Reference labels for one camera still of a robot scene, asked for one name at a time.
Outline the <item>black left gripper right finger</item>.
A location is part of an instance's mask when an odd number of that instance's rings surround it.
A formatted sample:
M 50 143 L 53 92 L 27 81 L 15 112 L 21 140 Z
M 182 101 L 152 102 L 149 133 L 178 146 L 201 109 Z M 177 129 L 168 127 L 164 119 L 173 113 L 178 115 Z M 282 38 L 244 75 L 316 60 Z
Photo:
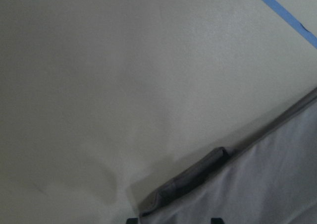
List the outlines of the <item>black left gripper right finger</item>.
M 211 218 L 211 224 L 221 224 L 221 218 Z

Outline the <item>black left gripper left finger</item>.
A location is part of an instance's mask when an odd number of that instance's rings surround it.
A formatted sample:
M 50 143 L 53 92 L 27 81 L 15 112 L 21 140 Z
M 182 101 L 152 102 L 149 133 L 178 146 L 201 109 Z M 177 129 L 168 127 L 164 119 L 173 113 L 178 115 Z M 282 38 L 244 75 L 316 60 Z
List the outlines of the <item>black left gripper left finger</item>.
M 138 224 L 138 218 L 128 218 L 126 224 Z

